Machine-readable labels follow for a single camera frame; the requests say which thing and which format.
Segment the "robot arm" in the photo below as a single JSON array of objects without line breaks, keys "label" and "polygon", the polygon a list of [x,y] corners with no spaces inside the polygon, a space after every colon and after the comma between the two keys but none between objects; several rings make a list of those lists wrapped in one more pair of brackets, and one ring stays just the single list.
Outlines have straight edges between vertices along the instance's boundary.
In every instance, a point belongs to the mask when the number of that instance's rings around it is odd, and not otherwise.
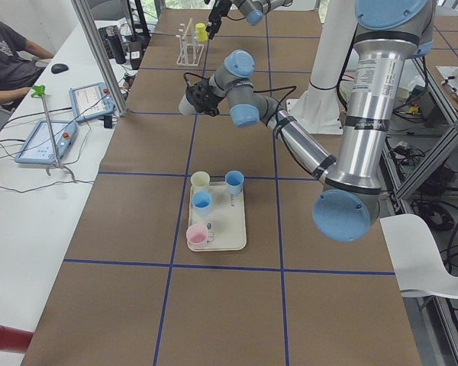
[{"label": "robot arm", "polygon": [[181,114],[218,115],[227,101],[237,127],[263,123],[323,191],[312,218],[338,242],[363,237],[379,216],[377,169],[407,59],[431,50],[433,1],[332,1],[308,90],[287,111],[253,89],[253,57],[235,50],[189,85]]},{"label": "robot arm", "polygon": [[243,19],[254,26],[270,11],[278,7],[289,7],[292,3],[293,1],[291,0],[217,0],[214,2],[211,13],[208,16],[206,31],[208,32],[209,38],[212,39],[221,27],[222,18],[229,17],[228,14],[233,5],[243,15]]}]

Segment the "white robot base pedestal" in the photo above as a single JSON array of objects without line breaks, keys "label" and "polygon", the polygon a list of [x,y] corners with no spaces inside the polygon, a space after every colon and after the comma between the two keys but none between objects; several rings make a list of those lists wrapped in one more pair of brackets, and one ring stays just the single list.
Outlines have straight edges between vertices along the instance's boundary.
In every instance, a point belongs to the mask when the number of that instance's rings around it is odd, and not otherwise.
[{"label": "white robot base pedestal", "polygon": [[356,30],[355,1],[332,0],[314,58],[307,91],[288,107],[298,123],[311,134],[343,132],[337,84]]}]

